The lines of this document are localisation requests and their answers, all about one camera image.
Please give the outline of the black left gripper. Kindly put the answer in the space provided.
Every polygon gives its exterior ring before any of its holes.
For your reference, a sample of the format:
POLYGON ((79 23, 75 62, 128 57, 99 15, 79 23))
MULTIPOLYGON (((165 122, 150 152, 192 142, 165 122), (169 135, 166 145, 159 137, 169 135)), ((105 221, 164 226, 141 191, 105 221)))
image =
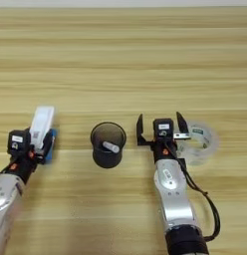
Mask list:
POLYGON ((5 167, 6 174, 13 174, 27 183, 38 164, 48 163, 52 159, 54 132, 49 130, 43 140, 42 154, 36 153, 30 146, 26 151, 9 150, 10 162, 5 167))

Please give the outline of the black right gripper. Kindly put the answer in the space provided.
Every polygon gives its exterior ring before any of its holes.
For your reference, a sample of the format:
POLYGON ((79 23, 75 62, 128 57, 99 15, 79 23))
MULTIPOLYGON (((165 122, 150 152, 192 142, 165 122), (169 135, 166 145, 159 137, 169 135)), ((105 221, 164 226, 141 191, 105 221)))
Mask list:
POLYGON ((143 120, 139 115, 136 123, 136 141, 138 145, 149 145, 153 151, 154 161, 161 159, 174 159, 177 157, 177 141, 190 139, 188 125, 180 112, 176 113, 179 133, 173 135, 156 136, 152 141, 147 141, 143 136, 143 120))

